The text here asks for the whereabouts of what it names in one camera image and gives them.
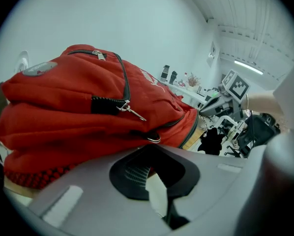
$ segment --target bracelet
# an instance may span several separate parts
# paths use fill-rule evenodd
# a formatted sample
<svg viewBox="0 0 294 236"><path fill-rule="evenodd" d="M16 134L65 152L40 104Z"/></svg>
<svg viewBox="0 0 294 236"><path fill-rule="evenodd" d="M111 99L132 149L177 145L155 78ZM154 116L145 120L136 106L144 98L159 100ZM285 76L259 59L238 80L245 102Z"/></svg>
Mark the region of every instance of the bracelet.
<svg viewBox="0 0 294 236"><path fill-rule="evenodd" d="M249 109L249 96L247 94L246 94L246 101L247 101L246 109Z"/></svg>

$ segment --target white ceiling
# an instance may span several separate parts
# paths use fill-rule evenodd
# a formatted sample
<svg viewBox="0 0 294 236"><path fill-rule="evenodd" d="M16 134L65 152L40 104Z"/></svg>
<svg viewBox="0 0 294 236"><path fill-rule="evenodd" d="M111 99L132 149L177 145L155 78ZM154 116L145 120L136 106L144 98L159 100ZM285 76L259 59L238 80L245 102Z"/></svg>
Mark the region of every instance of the white ceiling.
<svg viewBox="0 0 294 236"><path fill-rule="evenodd" d="M279 0L193 2L219 25L221 59L249 63L276 83L293 67L294 22Z"/></svg>

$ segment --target backpack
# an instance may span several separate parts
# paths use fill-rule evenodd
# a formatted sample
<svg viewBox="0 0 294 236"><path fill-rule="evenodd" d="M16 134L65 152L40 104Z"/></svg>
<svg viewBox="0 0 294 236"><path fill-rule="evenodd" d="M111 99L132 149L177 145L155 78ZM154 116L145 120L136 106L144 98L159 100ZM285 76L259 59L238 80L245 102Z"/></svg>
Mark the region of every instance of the backpack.
<svg viewBox="0 0 294 236"><path fill-rule="evenodd" d="M90 45L70 46L1 88L10 104L0 117L0 140L13 150L4 173L32 188L129 148L181 148L198 122L198 111L152 75Z"/></svg>

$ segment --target silver zipper pull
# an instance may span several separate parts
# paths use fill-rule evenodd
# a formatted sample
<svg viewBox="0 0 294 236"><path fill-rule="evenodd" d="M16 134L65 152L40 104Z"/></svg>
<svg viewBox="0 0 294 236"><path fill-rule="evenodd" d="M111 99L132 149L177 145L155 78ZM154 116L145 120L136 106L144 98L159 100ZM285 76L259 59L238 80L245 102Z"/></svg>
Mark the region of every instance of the silver zipper pull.
<svg viewBox="0 0 294 236"><path fill-rule="evenodd" d="M121 108L117 107L117 109L119 109L122 112L129 111L129 112L133 113L134 115L138 116L139 119L141 119L143 121L147 121L144 117L142 117L141 115L136 113L134 110L131 110L131 107L128 105L128 103L129 103L129 100L126 100L125 104Z"/></svg>
<svg viewBox="0 0 294 236"><path fill-rule="evenodd" d="M93 54L96 54L96 55L98 56L98 59L106 60L106 59L104 58L102 52L97 51L97 50L94 50L92 53L93 53Z"/></svg>

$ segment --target fluorescent light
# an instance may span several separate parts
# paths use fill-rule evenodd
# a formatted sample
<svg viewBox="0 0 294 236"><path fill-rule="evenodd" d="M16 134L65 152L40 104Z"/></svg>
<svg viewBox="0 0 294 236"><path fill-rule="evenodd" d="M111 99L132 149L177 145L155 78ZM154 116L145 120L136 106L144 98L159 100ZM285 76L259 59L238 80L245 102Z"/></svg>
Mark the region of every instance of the fluorescent light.
<svg viewBox="0 0 294 236"><path fill-rule="evenodd" d="M240 62L240 61L235 60L235 63L238 64L238 65L242 65L242 66L244 66L244 67L246 67L246 68L249 68L249 69L251 69L252 71L254 71L254 72L256 72L256 73L263 74L263 72L261 72L261 71L255 69L255 68L253 68L253 67L251 67L251 66L249 66L249 65L247 65L247 64L244 64L244 63L242 63L242 62Z"/></svg>

